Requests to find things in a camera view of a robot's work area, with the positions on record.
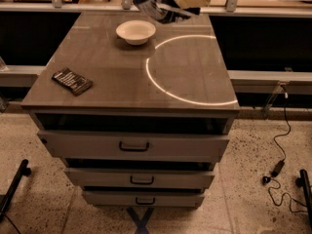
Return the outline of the blue tape cross marker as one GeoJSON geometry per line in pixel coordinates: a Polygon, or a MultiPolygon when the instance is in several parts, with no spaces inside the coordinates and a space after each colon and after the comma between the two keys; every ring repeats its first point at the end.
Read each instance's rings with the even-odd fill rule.
{"type": "Polygon", "coordinates": [[[134,208],[127,208],[127,213],[136,226],[135,234],[150,234],[147,223],[154,212],[153,208],[148,208],[143,217],[139,217],[134,208]]]}

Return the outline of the white ceramic bowl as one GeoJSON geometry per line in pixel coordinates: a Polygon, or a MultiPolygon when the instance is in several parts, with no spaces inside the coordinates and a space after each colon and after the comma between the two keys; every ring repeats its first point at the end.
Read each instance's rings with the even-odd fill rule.
{"type": "Polygon", "coordinates": [[[145,20],[129,20],[116,28],[116,34],[134,46],[145,44],[155,32],[155,25],[145,20]]]}

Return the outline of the blue chip bag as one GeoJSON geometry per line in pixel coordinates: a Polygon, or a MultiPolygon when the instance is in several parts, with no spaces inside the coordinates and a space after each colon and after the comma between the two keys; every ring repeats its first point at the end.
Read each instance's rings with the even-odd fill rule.
{"type": "Polygon", "coordinates": [[[181,9],[174,0],[133,0],[133,4],[162,24],[182,22],[200,14],[199,8],[181,9]]]}

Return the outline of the grey drawer cabinet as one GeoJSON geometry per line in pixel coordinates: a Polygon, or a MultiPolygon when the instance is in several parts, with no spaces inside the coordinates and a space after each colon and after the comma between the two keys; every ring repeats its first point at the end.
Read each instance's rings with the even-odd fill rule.
{"type": "MultiPolygon", "coordinates": [[[[130,13],[79,16],[22,102],[39,131],[228,136],[239,104],[209,17],[158,25],[138,47],[116,34],[132,19],[130,13]],[[52,76],[66,67],[92,87],[75,96],[59,85],[52,76]]],[[[220,161],[59,159],[65,168],[197,172],[214,172],[220,161]]],[[[208,188],[81,189],[204,195],[208,188]]]]}

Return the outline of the black stand leg right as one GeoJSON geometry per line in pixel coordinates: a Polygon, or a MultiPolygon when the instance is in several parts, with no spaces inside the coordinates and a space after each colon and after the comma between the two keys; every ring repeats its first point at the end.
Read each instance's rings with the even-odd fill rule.
{"type": "Polygon", "coordinates": [[[310,227],[312,228],[312,191],[308,173],[304,169],[299,171],[299,177],[295,180],[295,184],[297,187],[303,188],[310,227]]]}

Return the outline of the black stand leg left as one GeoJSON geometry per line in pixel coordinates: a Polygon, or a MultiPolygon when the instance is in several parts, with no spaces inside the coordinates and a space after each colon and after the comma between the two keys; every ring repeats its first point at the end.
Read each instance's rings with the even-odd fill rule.
{"type": "Polygon", "coordinates": [[[20,184],[21,178],[23,176],[30,176],[30,175],[31,175],[31,169],[28,167],[28,160],[23,159],[19,165],[19,168],[7,192],[4,195],[0,195],[0,221],[4,218],[6,211],[8,210],[11,204],[13,196],[15,195],[15,192],[20,184]]]}

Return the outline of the rxbar chocolate bar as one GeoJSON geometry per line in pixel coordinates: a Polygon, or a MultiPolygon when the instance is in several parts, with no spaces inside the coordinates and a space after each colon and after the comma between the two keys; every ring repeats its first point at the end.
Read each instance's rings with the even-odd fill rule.
{"type": "Polygon", "coordinates": [[[57,71],[52,79],[75,96],[83,94],[94,84],[92,80],[73,72],[68,67],[57,71]]]}

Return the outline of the black stand leg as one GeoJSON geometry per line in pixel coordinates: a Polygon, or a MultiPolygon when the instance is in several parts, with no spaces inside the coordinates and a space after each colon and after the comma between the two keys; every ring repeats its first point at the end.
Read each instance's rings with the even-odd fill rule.
{"type": "Polygon", "coordinates": [[[30,176],[30,175],[31,175],[31,169],[28,167],[28,160],[23,159],[19,165],[19,168],[7,192],[4,195],[0,195],[0,221],[4,218],[6,211],[8,210],[11,204],[13,196],[15,195],[15,192],[20,184],[21,178],[23,176],[30,176]]]}
{"type": "Polygon", "coordinates": [[[312,228],[312,191],[308,173],[304,169],[299,171],[299,177],[295,180],[295,184],[297,187],[303,188],[310,227],[312,228]]]}

